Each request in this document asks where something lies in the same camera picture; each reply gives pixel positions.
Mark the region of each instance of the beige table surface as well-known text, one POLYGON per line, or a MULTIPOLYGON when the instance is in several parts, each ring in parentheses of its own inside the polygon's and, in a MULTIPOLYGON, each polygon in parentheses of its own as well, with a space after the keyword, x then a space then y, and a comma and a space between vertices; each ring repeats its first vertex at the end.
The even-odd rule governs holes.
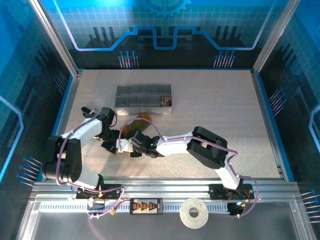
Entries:
MULTIPOLYGON (((113 108, 118 85, 171 84, 172 113, 152 115, 164 136, 191 132, 202 126, 228 141, 239 152, 232 161, 241 175, 278 178, 278 169, 248 70, 84 70, 66 132, 82 123, 81 107, 113 108)), ((119 116, 115 128, 135 116, 119 116)), ((150 126, 144 134, 154 137, 150 126)), ((114 155, 92 139, 82 148, 82 160, 93 172, 112 177, 217 178, 190 154, 156 159, 114 155)))

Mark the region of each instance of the glass wall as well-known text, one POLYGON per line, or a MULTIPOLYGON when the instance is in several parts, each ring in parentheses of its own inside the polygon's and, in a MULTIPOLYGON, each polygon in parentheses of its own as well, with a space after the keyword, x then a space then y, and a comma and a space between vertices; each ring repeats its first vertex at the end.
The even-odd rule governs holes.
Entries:
POLYGON ((0 236, 15 239, 70 73, 28 1, 1 1, 0 32, 0 236))
POLYGON ((252 68, 287 0, 42 0, 78 68, 252 68))
MULTIPOLYGON (((320 1, 301 0, 261 71, 293 177, 301 193, 316 189, 317 194, 320 193, 319 13, 320 1)), ((313 226, 320 236, 319 225, 313 226)))

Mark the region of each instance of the robotic arm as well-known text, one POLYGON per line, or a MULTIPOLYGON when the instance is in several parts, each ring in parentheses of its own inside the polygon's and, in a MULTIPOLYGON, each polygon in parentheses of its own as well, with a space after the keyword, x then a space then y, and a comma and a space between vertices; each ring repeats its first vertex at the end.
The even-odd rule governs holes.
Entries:
MULTIPOLYGON (((113 110, 104 107, 98 116, 90 114, 90 110, 85 107, 82 111, 86 117, 83 123, 88 123, 73 132, 66 142, 58 175, 61 182, 71 182, 89 189, 104 189, 102 176, 90 172, 81 157, 81 148, 93 137, 103 141, 101 146, 109 152, 131 152, 131 157, 140 157, 142 154, 152 158, 171 154, 191 154, 206 167, 214 169, 225 188, 235 190, 242 183, 241 178, 233 173, 227 162, 227 152, 204 143, 209 142, 227 148, 227 141, 201 126, 184 135, 153 138, 134 129, 125 138, 121 135, 119 146, 120 131, 110 129, 115 116, 113 110)), ((42 169, 45 178, 56 179, 59 152, 69 134, 70 132, 48 139, 42 169)))

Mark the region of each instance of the white tape roll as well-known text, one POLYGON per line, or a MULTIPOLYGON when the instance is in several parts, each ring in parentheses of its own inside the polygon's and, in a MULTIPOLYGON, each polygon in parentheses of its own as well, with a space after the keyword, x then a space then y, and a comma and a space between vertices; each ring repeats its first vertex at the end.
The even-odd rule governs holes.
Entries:
POLYGON ((207 206, 198 198, 188 198, 180 208, 180 218, 184 225, 191 229, 203 227, 209 217, 207 206), (198 212, 196 217, 190 215, 190 209, 195 208, 198 212))

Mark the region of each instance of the metal pin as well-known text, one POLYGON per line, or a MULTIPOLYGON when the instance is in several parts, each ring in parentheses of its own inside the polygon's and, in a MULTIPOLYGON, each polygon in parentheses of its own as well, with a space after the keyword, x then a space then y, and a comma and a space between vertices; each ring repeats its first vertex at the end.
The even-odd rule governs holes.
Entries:
POLYGON ((32 176, 32 175, 28 174, 26 171, 23 172, 23 176, 30 177, 30 178, 33 178, 33 179, 37 180, 37 178, 35 176, 32 176))
POLYGON ((307 211, 306 213, 307 213, 307 214, 320 213, 320 208, 319 208, 319 210, 318 210, 318 211, 307 211))
POLYGON ((134 68, 136 69, 136 58, 135 58, 135 51, 131 51, 132 55, 133 55, 133 62, 134 62, 134 68))
POLYGON ((42 162, 38 161, 38 160, 35 160, 32 156, 29 156, 29 160, 33 160, 35 161, 36 163, 42 165, 42 162))
POLYGON ((319 208, 320 207, 320 205, 316 205, 316 206, 308 206, 308 207, 306 207, 305 209, 313 209, 313 208, 319 208))
POLYGON ((56 86, 58 86, 59 89, 60 89, 62 92, 64 92, 65 90, 64 90, 64 88, 62 87, 61 83, 59 83, 54 77, 53 77, 52 79, 53 79, 53 81, 55 82, 56 86))
POLYGON ((278 100, 272 102, 272 103, 271 103, 271 107, 275 106, 275 105, 281 100, 281 98, 284 97, 284 96, 285 96, 285 94, 282 94, 281 96, 278 95, 278 100))
POLYGON ((20 176, 20 175, 19 175, 19 173, 17 173, 17 174, 15 175, 15 177, 16 177, 16 178, 21 178, 21 179, 24 179, 24 180, 27 180, 27 181, 30 181, 30 182, 32 182, 32 183, 34 183, 34 182, 35 182, 35 181, 33 181, 33 180, 29 179, 29 178, 26 178, 26 177, 20 176))
POLYGON ((34 162, 32 162, 32 161, 28 160, 25 156, 22 158, 22 161, 24 161, 24 162, 28 162, 28 163, 30 163, 30 164, 32 164, 32 165, 34 165, 34 166, 38 167, 38 168, 41 168, 41 166, 39 166, 38 164, 35 164, 34 162))
POLYGON ((32 185, 32 184, 27 183, 27 182, 25 182, 25 181, 23 181, 23 180, 21 180, 21 181, 20 181, 20 184, 25 184, 25 185, 28 185, 28 186, 30 186, 30 187, 33 187, 33 185, 32 185))
POLYGON ((132 56, 130 56, 130 61, 131 61, 131 68, 134 69, 134 63, 132 62, 132 56))
POLYGON ((232 57, 232 61, 231 61, 231 64, 230 64, 229 68, 232 68, 232 65, 234 64, 235 58, 236 58, 236 56, 232 57))
POLYGON ((274 97, 269 103, 270 103, 270 106, 272 106, 276 101, 278 101, 279 99, 281 98, 280 95, 277 95, 276 97, 274 97))
POLYGON ((230 56, 230 59, 229 59, 229 62, 228 62, 228 68, 229 68, 229 66, 230 66, 232 56, 234 55, 235 52, 236 52, 236 51, 234 51, 234 50, 231 51, 231 56, 230 56))
POLYGON ((284 101, 283 101, 283 103, 281 103, 273 112, 275 113, 280 107, 282 107, 285 103, 287 102, 287 99, 285 99, 284 101))
POLYGON ((128 62, 127 62, 127 56, 124 56, 124 61, 125 61, 125 66, 126 66, 126 69, 128 69, 128 62))
POLYGON ((281 110, 283 110, 285 108, 285 106, 282 106, 273 116, 275 117, 275 116, 277 116, 278 115, 278 113, 280 113, 281 112, 281 110))
POLYGON ((39 169, 36 169, 35 167, 30 166, 30 164, 29 164, 29 163, 26 165, 26 167, 27 167, 27 168, 30 168, 30 169, 33 169, 33 170, 35 170, 35 171, 37 171, 37 172, 40 172, 40 170, 39 170, 39 169))
POLYGON ((272 111, 274 111, 280 104, 282 104, 282 100, 280 100, 275 106, 272 106, 272 111))
POLYGON ((136 59, 136 66, 137 66, 137 68, 139 69, 139 61, 138 61, 138 56, 135 56, 135 59, 136 59))
POLYGON ((218 55, 216 55, 216 56, 215 56, 215 60, 214 60, 214 64, 213 64, 213 68, 215 68, 215 67, 216 67, 216 62, 217 62, 218 57, 219 57, 218 55))
POLYGON ((57 84, 55 85, 55 88, 58 89, 58 91, 59 91, 59 93, 61 93, 61 95, 64 95, 57 84))
POLYGON ((306 205, 306 204, 313 204, 313 203, 319 204, 319 199, 317 198, 314 201, 304 202, 303 204, 306 205))
POLYGON ((222 67, 224 67, 225 61, 226 61, 226 59, 227 59, 227 54, 228 54, 228 52, 229 52, 228 50, 225 51, 225 55, 224 55, 224 58, 223 58, 222 67))
POLYGON ((269 98, 269 102, 277 94, 278 91, 279 91, 278 89, 275 90, 274 94, 272 94, 272 96, 269 98))
POLYGON ((32 173, 32 174, 38 176, 38 173, 35 173, 34 171, 31 171, 31 170, 29 170, 29 169, 26 169, 26 168, 25 168, 24 166, 22 166, 22 165, 19 166, 19 169, 26 170, 27 172, 32 173))
POLYGON ((121 63, 121 56, 118 56, 118 59, 119 59, 120 67, 121 67, 121 69, 123 69, 122 63, 121 63))
POLYGON ((312 199, 312 198, 316 198, 316 197, 319 197, 319 196, 320 195, 309 196, 309 197, 302 198, 302 200, 312 199))
POLYGON ((130 61, 129 61, 129 51, 125 51, 125 53, 126 53, 126 56, 127 56, 127 59, 128 59, 129 68, 131 68, 131 66, 130 66, 130 61))
POLYGON ((223 61, 224 58, 225 58, 225 56, 221 56, 221 61, 220 61, 220 64, 219 64, 219 68, 221 67, 221 64, 222 64, 222 61, 223 61))
POLYGON ((224 68, 227 67, 227 63, 228 63, 228 61, 229 61, 229 59, 230 59, 230 56, 226 56, 226 58, 227 58, 227 61, 225 61, 224 68))
POLYGON ((220 57, 221 57, 221 54, 223 53, 224 51, 220 51, 220 54, 219 54, 219 57, 218 57, 218 61, 216 62, 216 67, 218 68, 218 64, 219 64, 219 61, 220 61, 220 57))
POLYGON ((122 64, 123 64, 123 68, 125 68, 125 61, 124 61, 124 56, 123 56, 123 51, 119 52, 121 54, 121 58, 122 58, 122 64))
POLYGON ((54 75, 56 76, 56 78, 59 80, 59 83, 61 83, 61 85, 66 88, 67 84, 65 83, 65 81, 63 79, 61 79, 61 77, 58 76, 57 72, 54 73, 54 75))
POLYGON ((282 91, 282 89, 283 89, 283 87, 280 87, 280 90, 279 90, 278 92, 277 92, 278 89, 276 90, 276 94, 273 94, 273 95, 270 97, 269 103, 271 103, 271 102, 273 101, 273 99, 275 99, 275 97, 279 95, 279 93, 282 91))
POLYGON ((65 77, 65 75, 61 72, 61 70, 56 67, 56 69, 58 70, 59 74, 61 75, 61 77, 65 80, 65 82, 67 83, 68 82, 68 79, 65 77))

